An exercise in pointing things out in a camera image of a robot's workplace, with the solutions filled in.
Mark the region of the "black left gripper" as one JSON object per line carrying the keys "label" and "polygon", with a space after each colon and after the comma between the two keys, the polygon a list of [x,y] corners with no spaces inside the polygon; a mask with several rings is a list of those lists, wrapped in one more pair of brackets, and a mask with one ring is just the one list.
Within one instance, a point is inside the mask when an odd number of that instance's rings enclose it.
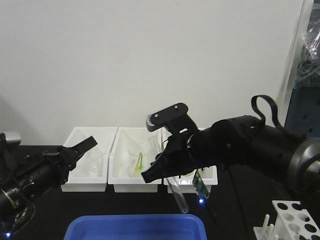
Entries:
{"label": "black left gripper", "polygon": [[19,146],[13,152],[18,167],[9,176],[11,198],[38,198],[64,185],[75,163],[97,145],[93,136],[71,146]]}

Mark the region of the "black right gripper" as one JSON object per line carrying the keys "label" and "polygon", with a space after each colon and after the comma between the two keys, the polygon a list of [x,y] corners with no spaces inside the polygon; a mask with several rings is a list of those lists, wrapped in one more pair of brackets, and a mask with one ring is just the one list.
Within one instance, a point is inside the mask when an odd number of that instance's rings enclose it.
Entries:
{"label": "black right gripper", "polygon": [[172,136],[167,139],[164,150],[156,155],[150,167],[141,173],[145,183],[186,175],[195,169],[218,166],[224,170],[225,162],[214,143],[211,129],[199,130],[186,115],[188,106],[179,102],[146,117],[146,128],[153,132],[167,127]]}

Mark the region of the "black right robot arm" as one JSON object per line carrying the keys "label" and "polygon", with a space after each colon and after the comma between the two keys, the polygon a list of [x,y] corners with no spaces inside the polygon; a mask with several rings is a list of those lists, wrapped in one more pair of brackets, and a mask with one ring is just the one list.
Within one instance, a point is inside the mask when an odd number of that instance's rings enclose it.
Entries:
{"label": "black right robot arm", "polygon": [[212,166],[244,165],[282,184],[300,200],[318,199],[320,144],[285,129],[277,105],[271,103],[270,108],[271,126],[252,103],[257,116],[222,119],[204,130],[188,116],[188,106],[182,102],[148,115],[148,131],[165,128],[170,136],[164,150],[142,172],[143,180],[150,183]]}

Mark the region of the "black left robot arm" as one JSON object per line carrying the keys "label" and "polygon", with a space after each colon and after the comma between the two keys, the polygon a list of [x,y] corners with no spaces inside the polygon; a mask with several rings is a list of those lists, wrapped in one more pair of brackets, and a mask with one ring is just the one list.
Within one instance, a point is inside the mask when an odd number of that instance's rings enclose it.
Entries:
{"label": "black left robot arm", "polygon": [[93,136],[80,143],[59,146],[54,152],[36,151],[18,160],[18,132],[0,134],[0,238],[8,240],[35,214],[35,201],[51,188],[64,185],[77,161],[98,143]]}

